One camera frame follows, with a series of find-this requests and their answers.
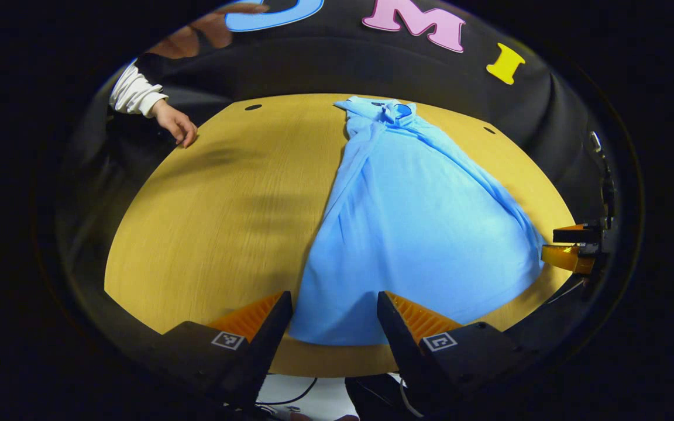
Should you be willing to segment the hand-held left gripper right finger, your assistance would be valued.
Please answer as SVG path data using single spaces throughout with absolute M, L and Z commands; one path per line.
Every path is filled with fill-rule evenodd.
M 412 413 L 470 402 L 524 367 L 524 347 L 489 323 L 461 325 L 390 291 L 378 293 L 377 318 Z

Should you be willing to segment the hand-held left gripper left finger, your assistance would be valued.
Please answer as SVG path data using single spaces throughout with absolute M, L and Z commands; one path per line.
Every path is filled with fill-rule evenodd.
M 160 371 L 222 404 L 254 406 L 293 315 L 279 291 L 214 322 L 184 322 L 160 338 Z

